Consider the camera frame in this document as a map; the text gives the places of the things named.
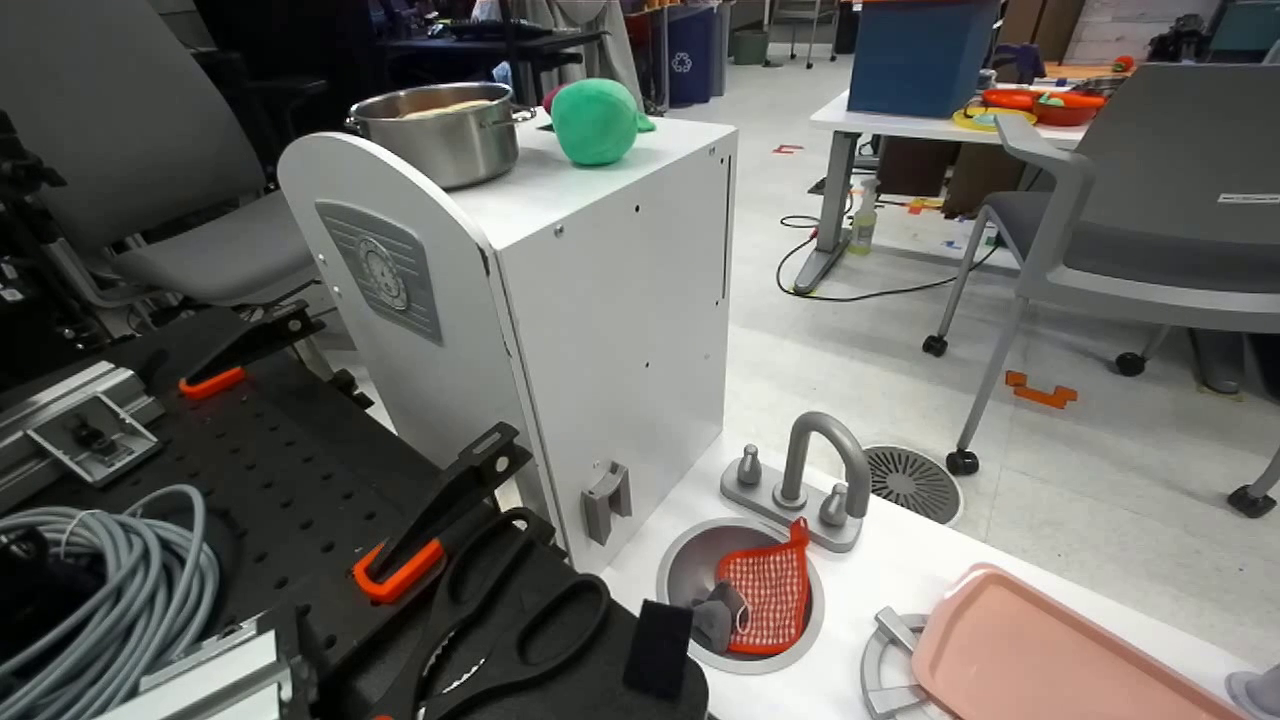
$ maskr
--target white cabinet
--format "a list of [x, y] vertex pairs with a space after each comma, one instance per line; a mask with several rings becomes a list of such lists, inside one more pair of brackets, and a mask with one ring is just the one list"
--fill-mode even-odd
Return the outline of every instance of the white cabinet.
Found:
[[[512, 176], [438, 192], [307, 138], [281, 181], [397, 434], [443, 465], [516, 425], [525, 499], [601, 568], [721, 438], [730, 154], [730, 130], [660, 120], [623, 166], [568, 169], [525, 125]], [[591, 540], [582, 494], [613, 477], [630, 517]]]

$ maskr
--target wall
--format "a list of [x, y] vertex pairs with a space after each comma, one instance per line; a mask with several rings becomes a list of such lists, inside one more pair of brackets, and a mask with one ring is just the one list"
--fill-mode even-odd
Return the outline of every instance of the wall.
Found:
[[1112, 65], [1114, 58], [1148, 58], [1148, 40], [1166, 32], [1183, 12], [1200, 12], [1202, 30], [1218, 0], [1086, 0], [1066, 49], [1066, 65]]

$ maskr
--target red tool handle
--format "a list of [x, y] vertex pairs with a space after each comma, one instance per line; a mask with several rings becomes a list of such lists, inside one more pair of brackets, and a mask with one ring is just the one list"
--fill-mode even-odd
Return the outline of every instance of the red tool handle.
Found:
[[247, 375], [247, 372], [236, 365], [236, 368], [222, 368], [222, 372], [216, 372], [216, 375], [208, 375], [208, 381], [199, 381], [199, 383], [180, 381], [176, 393], [180, 393], [186, 405], [199, 405], [199, 401], [208, 401], [208, 397], [221, 397], [221, 393], [244, 383], [244, 375]]
[[384, 546], [374, 546], [373, 553], [365, 553], [350, 565], [350, 580], [373, 603], [401, 603], [422, 575], [431, 575], [443, 565], [443, 546], [431, 540], [419, 553], [411, 553], [393, 575], [374, 580], [374, 575], [366, 575], [366, 565], [379, 553], [384, 553]]

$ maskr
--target cable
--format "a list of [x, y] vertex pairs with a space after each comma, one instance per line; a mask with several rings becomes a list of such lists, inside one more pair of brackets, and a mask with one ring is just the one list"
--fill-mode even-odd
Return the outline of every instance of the cable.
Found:
[[[784, 228], [817, 228], [817, 218], [778, 218]], [[876, 290], [876, 291], [858, 291], [858, 296], [798, 296], [784, 285], [784, 267], [794, 252], [803, 252], [809, 244], [817, 244], [817, 235], [798, 240], [794, 250], [786, 250], [775, 267], [772, 267], [772, 285], [784, 296], [809, 299], [809, 304], [863, 304], [863, 299], [884, 299], [884, 296], [916, 296], [916, 291], [932, 291], [932, 290], [949, 290], [954, 285], [964, 271], [927, 281], [927, 285], [905, 285], [905, 290]], [[971, 267], [984, 267], [996, 256], [998, 244], [989, 250], [989, 256], [978, 256]]]
[[[164, 496], [191, 504], [191, 529], [138, 517]], [[122, 517], [99, 507], [0, 517], [0, 535], [35, 529], [50, 553], [97, 553], [104, 560], [97, 597], [35, 643], [0, 660], [0, 677], [27, 674], [0, 701], [0, 716], [99, 716], [122, 703], [142, 674], [180, 660], [204, 635], [221, 585], [216, 557], [204, 546], [204, 517], [204, 496], [191, 483], [168, 483]]]

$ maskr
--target gray cable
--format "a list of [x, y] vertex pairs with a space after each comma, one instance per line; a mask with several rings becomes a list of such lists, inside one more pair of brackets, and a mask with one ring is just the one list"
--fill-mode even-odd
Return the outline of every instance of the gray cable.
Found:
[[[191, 529], [138, 517], [161, 496], [191, 504]], [[204, 635], [216, 600], [216, 557], [204, 546], [204, 496], [168, 483], [122, 517], [97, 507], [27, 507], [0, 517], [0, 535], [35, 529], [50, 553], [97, 553], [104, 588], [24, 653], [0, 660], [5, 677], [32, 668], [63, 643], [35, 677], [0, 701], [0, 716], [99, 716], [122, 703], [138, 677], [180, 660]]]

